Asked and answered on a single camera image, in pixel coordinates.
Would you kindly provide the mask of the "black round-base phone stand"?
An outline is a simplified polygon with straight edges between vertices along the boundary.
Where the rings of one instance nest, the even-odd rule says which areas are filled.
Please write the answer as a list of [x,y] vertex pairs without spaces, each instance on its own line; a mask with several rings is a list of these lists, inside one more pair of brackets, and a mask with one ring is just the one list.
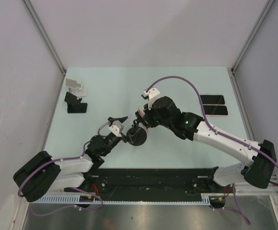
[[127,131],[127,141],[132,146],[143,145],[148,137],[146,128],[137,120],[133,121],[131,128]]

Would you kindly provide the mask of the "black folding phone stand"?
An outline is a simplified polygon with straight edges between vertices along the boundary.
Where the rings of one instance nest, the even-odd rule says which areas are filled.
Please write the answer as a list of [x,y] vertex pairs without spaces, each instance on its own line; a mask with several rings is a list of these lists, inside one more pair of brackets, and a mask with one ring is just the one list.
[[82,103],[75,95],[66,92],[64,101],[67,103],[68,114],[84,114],[87,112],[87,103]]

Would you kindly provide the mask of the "dark blue phone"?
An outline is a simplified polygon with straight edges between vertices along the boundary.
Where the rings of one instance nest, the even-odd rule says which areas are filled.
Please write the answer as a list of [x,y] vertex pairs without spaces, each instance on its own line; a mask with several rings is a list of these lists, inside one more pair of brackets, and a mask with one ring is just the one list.
[[201,101],[204,105],[225,105],[223,95],[200,95]]

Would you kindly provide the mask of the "pink phone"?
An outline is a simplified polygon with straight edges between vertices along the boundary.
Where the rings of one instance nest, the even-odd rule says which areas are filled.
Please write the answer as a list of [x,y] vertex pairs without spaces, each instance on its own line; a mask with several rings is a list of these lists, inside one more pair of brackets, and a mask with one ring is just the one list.
[[135,113],[138,122],[143,128],[148,131],[151,128],[151,118],[149,116],[148,104],[146,103],[142,107],[139,107]]
[[206,115],[210,116],[228,116],[228,109],[224,105],[203,105]]

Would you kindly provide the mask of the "silver phone stand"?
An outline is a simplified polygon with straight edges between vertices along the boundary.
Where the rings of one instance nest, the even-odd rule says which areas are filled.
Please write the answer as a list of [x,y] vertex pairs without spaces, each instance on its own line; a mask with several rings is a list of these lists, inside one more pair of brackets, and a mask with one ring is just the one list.
[[69,92],[75,95],[77,98],[83,98],[88,95],[87,88],[83,87],[83,84],[78,83],[76,80],[65,79],[65,85],[68,88]]

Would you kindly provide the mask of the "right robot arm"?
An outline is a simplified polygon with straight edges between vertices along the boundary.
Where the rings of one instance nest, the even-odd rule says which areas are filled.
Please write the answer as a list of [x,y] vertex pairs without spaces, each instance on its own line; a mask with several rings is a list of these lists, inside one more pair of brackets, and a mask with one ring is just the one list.
[[264,140],[259,143],[230,136],[208,125],[203,117],[180,111],[167,96],[156,99],[152,106],[144,105],[136,115],[147,128],[163,126],[182,140],[207,144],[239,161],[235,165],[213,168],[213,174],[207,179],[210,191],[218,192],[224,186],[240,182],[247,182],[260,189],[268,187],[275,168],[273,163],[276,161],[272,142]]

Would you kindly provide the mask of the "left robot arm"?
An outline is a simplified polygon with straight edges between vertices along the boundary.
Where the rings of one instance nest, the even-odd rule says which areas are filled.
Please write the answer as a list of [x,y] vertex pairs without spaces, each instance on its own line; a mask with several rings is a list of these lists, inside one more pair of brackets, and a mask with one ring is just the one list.
[[83,152],[77,157],[53,158],[47,151],[41,151],[22,166],[13,176],[18,185],[18,196],[28,202],[34,202],[48,191],[64,188],[78,188],[87,191],[92,182],[86,175],[98,169],[103,158],[121,141],[132,146],[142,145],[147,139],[146,129],[138,120],[123,134],[124,121],[127,117],[108,118],[102,125],[107,126],[109,134],[97,134],[83,145]]

